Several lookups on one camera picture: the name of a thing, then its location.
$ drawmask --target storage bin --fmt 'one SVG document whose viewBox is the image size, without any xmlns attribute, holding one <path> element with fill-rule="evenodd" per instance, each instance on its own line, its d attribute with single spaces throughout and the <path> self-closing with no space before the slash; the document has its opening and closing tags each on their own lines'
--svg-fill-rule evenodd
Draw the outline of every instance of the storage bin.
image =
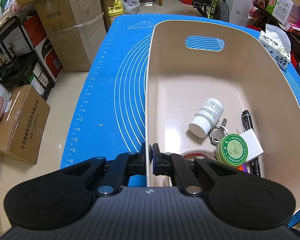
<svg viewBox="0 0 300 240">
<path fill-rule="evenodd" d="M 190 49 L 185 41 L 197 35 L 222 39 L 220 51 Z M 300 107 L 281 70 L 250 34 L 224 25 L 170 20 L 153 31 L 146 77 L 146 144 L 161 152 L 192 149 L 215 151 L 210 139 L 188 130 L 207 98 L 224 106 L 229 133 L 243 132 L 241 114 L 252 115 L 263 147 L 261 175 L 287 187 L 300 209 Z M 163 186 L 152 174 L 146 147 L 147 185 Z"/>
</svg>

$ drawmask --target tissue packaging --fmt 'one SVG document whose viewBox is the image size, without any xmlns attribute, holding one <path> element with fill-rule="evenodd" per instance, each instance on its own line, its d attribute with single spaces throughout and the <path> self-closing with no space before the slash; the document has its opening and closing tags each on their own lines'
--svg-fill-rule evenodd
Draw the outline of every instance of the tissue packaging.
<svg viewBox="0 0 300 240">
<path fill-rule="evenodd" d="M 291 62 L 291 44 L 286 33 L 276 26 L 267 24 L 266 32 L 261 31 L 258 40 L 270 53 L 277 65 L 282 69 L 286 69 Z"/>
</svg>

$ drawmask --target key ring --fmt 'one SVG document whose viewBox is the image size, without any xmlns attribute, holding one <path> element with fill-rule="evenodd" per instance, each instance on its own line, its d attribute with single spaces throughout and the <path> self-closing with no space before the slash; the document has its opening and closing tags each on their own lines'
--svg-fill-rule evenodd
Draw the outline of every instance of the key ring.
<svg viewBox="0 0 300 240">
<path fill-rule="evenodd" d="M 225 133 L 226 133 L 226 136 L 228 135 L 228 130 L 227 130 L 227 128 L 225 128 L 223 125 L 221 125 L 221 124 L 217 124 L 217 125 L 215 125 L 215 127 L 214 128 L 212 128 L 210 131 L 209 131 L 209 137 L 210 137 L 210 140 L 212 141 L 212 130 L 213 129 L 215 129 L 215 128 L 220 128 L 220 127 L 222 127 L 224 130 L 225 130 Z"/>
</svg>

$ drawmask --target blue table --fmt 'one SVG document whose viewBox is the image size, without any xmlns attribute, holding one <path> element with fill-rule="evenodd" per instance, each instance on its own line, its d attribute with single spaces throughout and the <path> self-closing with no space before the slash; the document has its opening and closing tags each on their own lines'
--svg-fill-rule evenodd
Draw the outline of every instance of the blue table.
<svg viewBox="0 0 300 240">
<path fill-rule="evenodd" d="M 112 24 L 82 88 L 69 128 L 60 168 L 94 156 L 114 159 L 119 153 L 140 150 L 145 141 L 145 81 L 151 35 L 165 20 L 214 22 L 259 32 L 203 17 L 138 14 L 122 15 Z M 193 36 L 187 46 L 220 50 L 222 41 Z M 282 71 L 300 105 L 300 78 L 291 64 Z M 145 176 L 133 176 L 130 186 L 145 186 Z M 300 221 L 300 211 L 290 226 Z"/>
</svg>

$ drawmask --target yellow plastic bottle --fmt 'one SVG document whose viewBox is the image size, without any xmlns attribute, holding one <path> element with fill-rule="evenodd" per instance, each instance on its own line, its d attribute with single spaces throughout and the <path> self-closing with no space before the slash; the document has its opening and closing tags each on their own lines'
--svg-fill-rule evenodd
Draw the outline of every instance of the yellow plastic bottle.
<svg viewBox="0 0 300 240">
<path fill-rule="evenodd" d="M 122 0 L 115 0 L 113 6 L 116 6 L 116 5 L 122 6 L 122 4 L 123 4 Z"/>
<path fill-rule="evenodd" d="M 114 7 L 108 7 L 108 16 L 110 25 L 113 23 L 114 19 L 123 14 L 123 8 L 121 5 L 116 5 Z"/>
</svg>

